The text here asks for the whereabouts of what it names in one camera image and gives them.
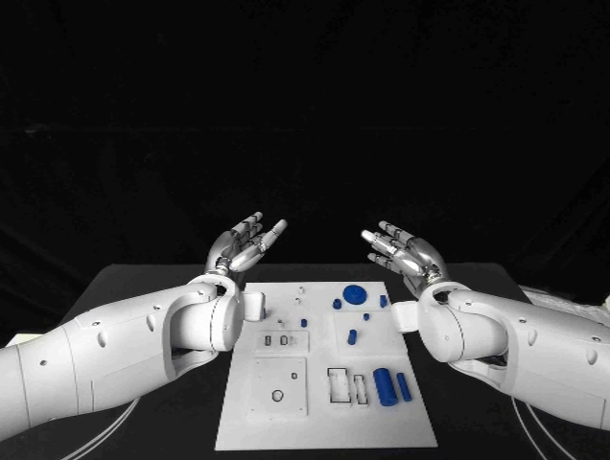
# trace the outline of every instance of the robotic hand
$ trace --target robotic hand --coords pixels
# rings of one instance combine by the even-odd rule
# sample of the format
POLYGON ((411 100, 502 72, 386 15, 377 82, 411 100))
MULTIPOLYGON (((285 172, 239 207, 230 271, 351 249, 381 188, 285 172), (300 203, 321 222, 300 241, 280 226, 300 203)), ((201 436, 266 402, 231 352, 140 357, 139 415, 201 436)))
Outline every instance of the robotic hand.
POLYGON ((569 422, 610 431, 610 328, 573 314, 473 292, 449 280, 432 246, 386 222, 361 232, 416 301, 391 305, 433 358, 569 422))
POLYGON ((0 349, 0 441, 50 420, 116 407, 231 349, 243 321, 259 321, 263 294, 234 278, 286 228, 257 234, 260 213, 210 250, 188 284, 86 311, 28 342, 0 349))

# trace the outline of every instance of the cable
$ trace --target cable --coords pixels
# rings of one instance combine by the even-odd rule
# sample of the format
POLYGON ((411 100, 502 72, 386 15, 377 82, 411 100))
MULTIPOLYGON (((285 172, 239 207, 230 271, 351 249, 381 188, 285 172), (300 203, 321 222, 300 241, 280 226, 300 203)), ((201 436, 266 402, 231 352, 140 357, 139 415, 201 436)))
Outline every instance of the cable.
POLYGON ((136 398, 130 405, 126 407, 120 415, 117 416, 116 420, 110 423, 107 428, 94 436, 94 438, 74 451, 71 452, 61 460, 78 460, 78 458, 83 458, 100 445, 100 443, 106 440, 106 438, 113 434, 113 431, 119 428, 119 425, 123 423, 123 421, 128 418, 128 415, 130 414, 135 404, 138 404, 138 401, 140 399, 136 398))
POLYGON ((556 438, 553 438, 553 435, 548 433, 548 430, 543 427, 543 424, 538 420, 538 417, 535 416, 534 414, 534 411, 531 410, 531 407, 530 405, 525 403, 524 404, 527 406, 527 409, 528 409, 528 413, 531 414, 531 417, 534 418, 535 420, 535 423, 538 424, 540 428, 543 429, 543 432, 546 433, 546 436, 548 437, 548 439, 553 441, 553 444, 559 447, 559 450, 563 452, 563 454, 570 458, 570 460, 576 460, 576 458, 573 457, 573 455, 564 450, 564 448, 559 445, 559 442, 556 441, 556 438))
POLYGON ((522 419, 521 419, 521 413, 518 412, 518 408, 517 408, 517 406, 515 406, 514 397, 511 397, 511 403, 514 404, 515 416, 518 417, 518 422, 521 423, 521 427, 522 427, 522 430, 524 430, 524 434, 527 435, 528 442, 530 442, 531 445, 534 446, 535 451, 538 452, 538 455, 541 456, 543 460, 548 460, 548 459, 546 458, 546 455, 543 454, 543 452, 541 452, 538 446, 535 445, 534 440, 531 439, 531 436, 528 435, 528 431, 527 431, 527 428, 524 427, 524 423, 522 423, 522 419))

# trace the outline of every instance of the white robotic arm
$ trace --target white robotic arm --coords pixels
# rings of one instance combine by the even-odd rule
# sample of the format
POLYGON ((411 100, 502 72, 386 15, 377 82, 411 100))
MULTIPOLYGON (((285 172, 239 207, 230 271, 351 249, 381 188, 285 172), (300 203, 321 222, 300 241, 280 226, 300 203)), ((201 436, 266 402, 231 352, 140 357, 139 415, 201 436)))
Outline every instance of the white robotic arm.
POLYGON ((396 329, 419 330, 433 358, 569 422, 610 431, 610 328, 573 314, 473 292, 449 281, 422 239, 362 238, 368 259, 403 275, 416 301, 391 305, 396 329))
POLYGON ((129 403, 231 349, 259 321, 260 292, 240 292, 249 269, 286 228, 254 235, 254 213, 213 245, 187 285, 113 302, 44 335, 0 349, 0 441, 50 420, 129 403))

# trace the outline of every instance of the blue cylinder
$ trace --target blue cylinder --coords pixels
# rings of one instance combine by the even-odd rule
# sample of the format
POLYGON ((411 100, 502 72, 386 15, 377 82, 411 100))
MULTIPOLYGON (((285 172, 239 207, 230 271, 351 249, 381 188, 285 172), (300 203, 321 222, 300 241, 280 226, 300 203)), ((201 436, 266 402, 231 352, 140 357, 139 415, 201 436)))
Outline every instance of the blue cylinder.
POLYGON ((342 298, 348 304, 360 305, 365 302, 365 290, 361 286, 348 285, 342 289, 342 298))
POLYGON ((380 405, 388 407, 397 403, 396 391, 393 390, 393 383, 390 382, 388 369, 384 369, 384 367, 375 369, 373 371, 373 380, 375 381, 380 405))
POLYGON ((410 390, 407 390, 407 383, 404 382, 404 376, 401 372, 396 374, 396 380, 397 380, 397 386, 400 388, 400 396, 403 397, 403 401, 410 401, 411 400, 410 390))

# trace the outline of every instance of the black table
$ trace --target black table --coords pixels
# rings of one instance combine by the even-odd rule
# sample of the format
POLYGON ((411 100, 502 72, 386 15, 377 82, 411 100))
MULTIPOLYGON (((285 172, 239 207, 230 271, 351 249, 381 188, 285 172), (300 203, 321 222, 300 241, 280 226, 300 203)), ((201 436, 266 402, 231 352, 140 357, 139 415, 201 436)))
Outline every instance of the black table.
MULTIPOLYGON (((109 265, 96 275, 66 321, 116 300, 185 284, 202 265, 109 265)), ((471 289, 525 301, 497 264, 450 264, 455 281, 471 289)), ((411 300, 400 277, 374 264, 259 264, 243 282, 383 281, 391 302, 411 300)), ((214 451, 231 355, 220 353, 204 366, 152 391, 123 424, 84 459, 153 458, 537 458, 514 413, 511 399, 430 357, 417 333, 403 335, 422 391, 437 448, 214 451)), ((115 421, 126 405, 55 420, 0 443, 0 459, 58 460, 115 421)), ((566 458, 518 402, 524 425, 548 459, 566 458)), ((573 425, 535 411, 553 436, 576 459, 610 458, 610 432, 573 425)))

